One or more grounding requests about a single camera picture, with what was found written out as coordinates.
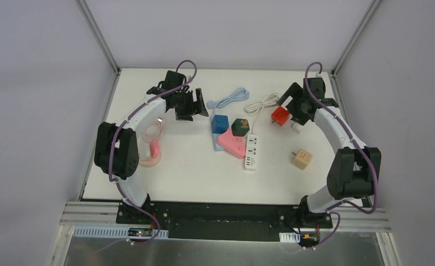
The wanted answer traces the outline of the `white charger plug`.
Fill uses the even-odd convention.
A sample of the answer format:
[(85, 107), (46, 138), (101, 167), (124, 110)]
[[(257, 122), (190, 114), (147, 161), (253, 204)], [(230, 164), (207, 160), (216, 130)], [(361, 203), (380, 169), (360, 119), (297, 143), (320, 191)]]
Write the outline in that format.
[(297, 134), (300, 134), (300, 133), (304, 130), (305, 126), (304, 126), (304, 125), (301, 125), (301, 124), (298, 124), (298, 123), (295, 122), (295, 121), (291, 121), (291, 128), (292, 128), (292, 130), (295, 131)]

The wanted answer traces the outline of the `blue cube socket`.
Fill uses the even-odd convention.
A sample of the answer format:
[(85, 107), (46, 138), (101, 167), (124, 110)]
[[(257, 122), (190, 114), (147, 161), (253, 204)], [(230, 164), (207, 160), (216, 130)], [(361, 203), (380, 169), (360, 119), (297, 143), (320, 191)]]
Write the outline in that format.
[(229, 121), (227, 115), (213, 115), (211, 119), (211, 132), (213, 134), (223, 134), (229, 128)]

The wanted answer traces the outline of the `red cube socket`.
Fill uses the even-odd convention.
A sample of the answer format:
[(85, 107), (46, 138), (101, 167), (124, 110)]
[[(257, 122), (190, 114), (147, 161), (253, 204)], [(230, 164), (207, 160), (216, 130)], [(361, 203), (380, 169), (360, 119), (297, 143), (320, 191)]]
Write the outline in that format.
[(290, 117), (290, 113), (282, 106), (278, 106), (271, 114), (272, 123), (283, 126)]

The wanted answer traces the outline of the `dark green cube socket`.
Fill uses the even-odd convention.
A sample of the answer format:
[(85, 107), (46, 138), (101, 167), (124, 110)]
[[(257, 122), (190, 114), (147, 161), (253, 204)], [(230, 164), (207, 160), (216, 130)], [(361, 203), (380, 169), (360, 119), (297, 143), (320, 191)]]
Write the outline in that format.
[(237, 118), (231, 126), (232, 135), (236, 137), (245, 137), (249, 132), (250, 126), (247, 119)]

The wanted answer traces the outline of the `beige cube socket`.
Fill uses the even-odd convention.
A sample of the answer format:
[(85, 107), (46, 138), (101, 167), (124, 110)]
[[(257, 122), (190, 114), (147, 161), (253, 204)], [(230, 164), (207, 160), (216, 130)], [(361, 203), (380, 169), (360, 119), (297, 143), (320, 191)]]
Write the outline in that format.
[(292, 164), (301, 170), (305, 170), (311, 163), (313, 154), (304, 149), (299, 149), (297, 152), (292, 152)]

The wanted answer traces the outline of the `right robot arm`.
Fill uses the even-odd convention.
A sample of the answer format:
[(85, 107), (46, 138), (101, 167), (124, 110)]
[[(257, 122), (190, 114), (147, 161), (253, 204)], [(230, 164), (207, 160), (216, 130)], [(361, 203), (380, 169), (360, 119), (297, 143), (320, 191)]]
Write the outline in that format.
[(291, 120), (303, 127), (309, 121), (324, 133), (335, 157), (327, 173), (326, 185), (301, 200), (304, 208), (297, 211), (297, 220), (311, 227), (319, 213), (359, 199), (375, 195), (378, 189), (381, 152), (369, 147), (348, 127), (339, 105), (325, 97), (322, 78), (305, 78), (304, 84), (292, 83), (277, 104), (284, 106)]

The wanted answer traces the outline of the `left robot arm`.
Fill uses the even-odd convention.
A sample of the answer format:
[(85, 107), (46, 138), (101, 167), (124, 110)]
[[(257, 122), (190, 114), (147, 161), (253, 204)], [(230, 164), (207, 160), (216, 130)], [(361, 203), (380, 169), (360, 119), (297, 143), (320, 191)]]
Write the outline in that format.
[(115, 183), (130, 217), (138, 224), (150, 220), (151, 209), (143, 185), (131, 185), (130, 178), (140, 164), (138, 135), (170, 109), (176, 120), (192, 121), (194, 115), (208, 116), (201, 88), (190, 89), (192, 78), (169, 70), (163, 81), (146, 92), (142, 102), (116, 122), (102, 122), (97, 131), (94, 164)]

